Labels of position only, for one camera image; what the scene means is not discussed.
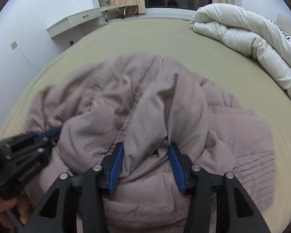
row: human hand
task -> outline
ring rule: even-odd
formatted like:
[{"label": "human hand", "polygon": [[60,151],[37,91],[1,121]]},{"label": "human hand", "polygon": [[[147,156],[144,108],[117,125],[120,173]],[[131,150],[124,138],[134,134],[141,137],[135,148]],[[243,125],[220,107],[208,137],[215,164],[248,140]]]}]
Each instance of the human hand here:
[{"label": "human hand", "polygon": [[29,199],[26,195],[18,194],[11,200],[5,201],[0,197],[0,222],[5,228],[13,229],[14,225],[5,214],[5,210],[17,207],[19,212],[19,220],[22,224],[26,224],[27,220],[31,216],[32,208]]}]

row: shelf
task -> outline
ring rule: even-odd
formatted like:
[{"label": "shelf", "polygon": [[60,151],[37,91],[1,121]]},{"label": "shelf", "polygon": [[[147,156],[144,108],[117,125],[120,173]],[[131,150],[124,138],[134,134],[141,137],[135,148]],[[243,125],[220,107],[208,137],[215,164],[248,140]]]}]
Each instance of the shelf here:
[{"label": "shelf", "polygon": [[92,20],[94,18],[102,17],[106,10],[115,8],[115,5],[107,5],[91,10],[81,11],[79,13],[70,15],[53,24],[47,29],[50,37],[53,38],[56,35],[69,30],[72,27],[78,26],[86,21]]}]

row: beige bed sheet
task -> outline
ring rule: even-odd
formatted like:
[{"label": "beige bed sheet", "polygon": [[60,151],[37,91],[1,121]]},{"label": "beige bed sheet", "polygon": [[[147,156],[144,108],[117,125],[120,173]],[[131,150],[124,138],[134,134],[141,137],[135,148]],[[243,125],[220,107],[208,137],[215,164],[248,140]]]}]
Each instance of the beige bed sheet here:
[{"label": "beige bed sheet", "polygon": [[60,82],[84,64],[139,50],[174,57],[191,71],[233,92],[243,107],[268,119],[277,172],[275,201],[263,216],[272,233],[283,232],[291,220],[291,100],[255,61],[194,33],[187,21],[123,20],[87,35],[52,61],[26,89],[0,137],[19,133],[31,100],[46,85]]}]

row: white duvet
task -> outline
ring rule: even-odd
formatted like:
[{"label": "white duvet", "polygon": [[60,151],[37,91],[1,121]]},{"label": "white duvet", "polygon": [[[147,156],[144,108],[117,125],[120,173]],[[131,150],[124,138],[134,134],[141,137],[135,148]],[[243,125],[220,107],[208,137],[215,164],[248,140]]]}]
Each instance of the white duvet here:
[{"label": "white duvet", "polygon": [[194,32],[257,60],[291,98],[291,37],[272,21],[235,5],[213,3],[199,8],[190,23]]}]

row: desk drawer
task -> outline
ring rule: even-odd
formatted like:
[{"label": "desk drawer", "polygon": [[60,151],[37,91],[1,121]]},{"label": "desk drawer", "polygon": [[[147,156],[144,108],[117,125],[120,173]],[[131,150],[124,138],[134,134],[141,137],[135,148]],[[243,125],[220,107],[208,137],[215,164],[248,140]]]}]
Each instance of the desk drawer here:
[{"label": "desk drawer", "polygon": [[70,28],[88,20],[102,16],[102,12],[97,9],[87,10],[68,17]]},{"label": "desk drawer", "polygon": [[68,20],[67,18],[62,19],[61,21],[55,23],[54,25],[52,25],[51,27],[49,27],[47,29],[48,33],[50,34],[50,37],[54,37],[56,35],[58,35],[59,33],[62,33],[66,30],[68,30],[69,24],[68,24]]}]

